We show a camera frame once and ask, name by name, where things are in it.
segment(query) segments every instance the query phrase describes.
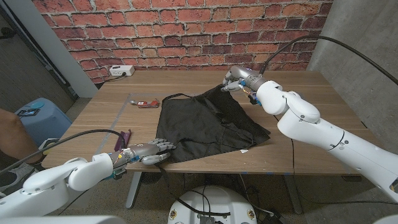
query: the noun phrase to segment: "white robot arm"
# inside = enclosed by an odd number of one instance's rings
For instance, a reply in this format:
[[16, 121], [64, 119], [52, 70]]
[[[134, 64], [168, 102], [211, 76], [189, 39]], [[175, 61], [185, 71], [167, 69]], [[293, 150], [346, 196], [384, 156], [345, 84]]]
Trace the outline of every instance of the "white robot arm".
[[126, 172], [127, 163], [155, 164], [170, 155], [156, 155], [158, 152], [173, 148], [170, 142], [155, 139], [119, 152], [94, 155], [91, 162], [74, 158], [64, 165], [43, 170], [29, 177], [22, 189], [0, 199], [0, 219], [46, 215], [68, 202], [68, 188], [85, 191], [104, 179], [118, 179]]
[[255, 71], [232, 66], [223, 84], [221, 91], [236, 91], [242, 86], [255, 91], [256, 100], [266, 113], [284, 113], [278, 122], [282, 134], [327, 150], [398, 202], [397, 155], [325, 121], [317, 108], [297, 93], [282, 91], [278, 83], [266, 81]]

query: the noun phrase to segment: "white power strip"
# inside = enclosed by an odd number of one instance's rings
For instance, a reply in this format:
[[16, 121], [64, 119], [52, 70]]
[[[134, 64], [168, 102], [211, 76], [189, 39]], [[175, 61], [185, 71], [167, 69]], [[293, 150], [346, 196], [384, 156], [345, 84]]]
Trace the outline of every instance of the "white power strip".
[[126, 76], [131, 76], [135, 69], [132, 65], [113, 65], [109, 71], [112, 76], [121, 76], [123, 72], [126, 72]]

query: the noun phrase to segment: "black apron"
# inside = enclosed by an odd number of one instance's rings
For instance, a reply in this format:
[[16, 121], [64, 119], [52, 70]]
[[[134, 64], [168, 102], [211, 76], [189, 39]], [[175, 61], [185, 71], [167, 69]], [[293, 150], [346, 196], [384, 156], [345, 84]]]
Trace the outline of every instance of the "black apron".
[[[193, 97], [179, 93], [162, 101], [156, 138], [167, 139], [177, 147], [167, 161], [247, 149], [269, 139], [270, 132], [255, 123], [229, 92], [221, 92], [222, 87]], [[181, 95], [188, 98], [173, 99]]]

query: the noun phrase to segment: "gray wall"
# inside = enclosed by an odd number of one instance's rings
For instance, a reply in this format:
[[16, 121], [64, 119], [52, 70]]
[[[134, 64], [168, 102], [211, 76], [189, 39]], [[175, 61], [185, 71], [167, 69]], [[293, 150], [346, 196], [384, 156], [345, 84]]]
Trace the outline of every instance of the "gray wall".
[[[398, 1], [334, 0], [321, 35], [340, 40], [398, 78]], [[388, 151], [398, 154], [398, 86], [354, 53], [319, 40], [320, 71]]]

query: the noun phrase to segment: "blue stool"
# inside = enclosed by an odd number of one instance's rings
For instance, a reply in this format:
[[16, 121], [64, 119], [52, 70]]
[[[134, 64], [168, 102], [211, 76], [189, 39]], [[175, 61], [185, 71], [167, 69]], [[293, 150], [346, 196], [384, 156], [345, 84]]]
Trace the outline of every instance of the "blue stool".
[[45, 98], [34, 100], [21, 110], [40, 109], [34, 116], [22, 116], [21, 121], [26, 131], [39, 147], [48, 138], [61, 138], [72, 121], [53, 102]]

